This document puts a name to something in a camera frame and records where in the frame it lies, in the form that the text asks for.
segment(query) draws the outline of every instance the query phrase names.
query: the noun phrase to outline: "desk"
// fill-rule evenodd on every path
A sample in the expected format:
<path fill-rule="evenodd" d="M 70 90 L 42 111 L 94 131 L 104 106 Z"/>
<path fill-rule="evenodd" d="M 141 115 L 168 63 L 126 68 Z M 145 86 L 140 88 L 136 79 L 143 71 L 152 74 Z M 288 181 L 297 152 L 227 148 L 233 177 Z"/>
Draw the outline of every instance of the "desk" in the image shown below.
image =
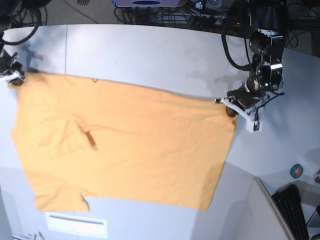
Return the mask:
<path fill-rule="evenodd" d="M 30 28 L 11 29 L 4 39 L 15 41 Z M 247 63 L 244 41 L 228 37 L 230 54 L 240 65 Z M 40 27 L 18 52 L 26 70 L 106 79 L 153 87 L 174 93 L 212 99 L 237 88 L 248 73 L 233 68 L 225 57 L 221 36 L 215 33 L 139 25 L 61 25 Z M 313 181 L 320 169 L 320 59 L 285 49 L 285 96 L 270 102 L 263 113 L 263 132 L 249 133 L 239 117 L 212 202 L 207 211 L 157 203 L 87 197 L 90 212 L 71 215 L 106 219 L 113 240 L 227 240 L 237 227 L 237 203 L 245 201 L 254 176 L 267 190 L 294 179 L 290 169 L 301 164 L 298 184 L 306 198 L 305 218 L 320 204 L 308 202 L 308 193 L 320 196 Z M 34 206 L 10 137 L 16 110 L 15 92 L 0 85 L 0 186 L 12 231 L 46 239 L 79 239 L 49 232 L 45 215 Z"/>

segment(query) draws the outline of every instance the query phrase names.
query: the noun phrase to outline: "white table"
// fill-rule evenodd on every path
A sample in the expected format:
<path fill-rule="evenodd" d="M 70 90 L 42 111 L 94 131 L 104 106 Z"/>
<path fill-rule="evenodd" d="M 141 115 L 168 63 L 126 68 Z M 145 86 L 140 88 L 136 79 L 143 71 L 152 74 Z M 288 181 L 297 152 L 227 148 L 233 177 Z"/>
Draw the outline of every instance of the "white table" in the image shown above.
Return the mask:
<path fill-rule="evenodd" d="M 4 39 L 15 41 L 30 28 L 12 29 Z M 243 39 L 228 37 L 230 54 L 247 64 Z M 137 84 L 200 98 L 222 97 L 237 88 L 248 73 L 233 68 L 219 34 L 153 26 L 61 25 L 40 27 L 18 47 L 26 69 Z M 207 211 L 148 202 L 88 197 L 90 212 L 68 214 L 106 219 L 112 240 L 227 240 L 237 226 L 237 203 L 247 198 L 254 176 L 272 194 L 294 182 L 290 169 L 300 163 L 298 184 L 308 219 L 320 204 L 313 181 L 320 169 L 320 59 L 285 50 L 282 63 L 285 96 L 267 105 L 263 132 L 251 134 L 238 118 L 225 165 Z M 21 169 L 10 137 L 16 110 L 13 90 L 0 85 L 0 186 L 14 233 L 41 231 L 45 239 L 80 239 L 50 232 L 45 215 L 34 206 L 34 195 Z M 310 193 L 316 196 L 310 202 Z"/>

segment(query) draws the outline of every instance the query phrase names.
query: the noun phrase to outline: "table surface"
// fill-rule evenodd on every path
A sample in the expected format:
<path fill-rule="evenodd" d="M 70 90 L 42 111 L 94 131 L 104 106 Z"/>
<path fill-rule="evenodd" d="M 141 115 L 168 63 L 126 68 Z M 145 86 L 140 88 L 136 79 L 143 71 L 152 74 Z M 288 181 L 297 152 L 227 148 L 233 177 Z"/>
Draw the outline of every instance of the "table surface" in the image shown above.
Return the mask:
<path fill-rule="evenodd" d="M 31 28 L 11 29 L 5 32 L 4 39 L 16 41 L 30 31 Z M 232 58 L 240 65 L 247 64 L 244 40 L 227 40 Z M 225 96 L 248 77 L 247 72 L 229 64 L 219 34 L 177 28 L 43 26 L 26 43 L 5 49 L 10 54 L 18 52 L 27 71 L 112 80 L 210 100 Z M 304 172 L 295 183 L 302 192 L 305 218 L 309 219 L 320 204 L 320 187 L 313 181 L 320 169 L 320 59 L 285 49 L 282 63 L 285 96 L 265 108 L 263 132 L 249 133 L 245 121 L 237 119 L 234 139 L 207 211 L 88 197 L 89 213 L 68 214 L 106 219 L 109 238 L 115 240 L 225 240 L 237 226 L 233 219 L 241 214 L 234 206 L 247 199 L 252 179 L 260 177 L 272 194 L 295 181 L 290 169 L 300 163 Z M 2 83 L 0 186 L 12 231 L 41 231 L 46 239 L 90 239 L 73 235 L 66 238 L 65 234 L 48 231 L 44 213 L 35 209 L 34 194 L 10 137 L 16 105 L 14 90 Z"/>

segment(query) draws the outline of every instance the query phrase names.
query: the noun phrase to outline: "orange t-shirt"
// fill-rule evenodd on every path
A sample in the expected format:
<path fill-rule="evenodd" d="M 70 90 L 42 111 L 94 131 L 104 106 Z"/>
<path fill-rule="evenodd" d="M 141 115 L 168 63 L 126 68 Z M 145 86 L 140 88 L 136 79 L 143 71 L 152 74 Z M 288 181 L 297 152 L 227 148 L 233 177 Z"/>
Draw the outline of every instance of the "orange t-shirt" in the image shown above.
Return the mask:
<path fill-rule="evenodd" d="M 207 209 L 235 131 L 224 105 L 162 90 L 27 73 L 12 138 L 41 211 L 83 197 Z"/>

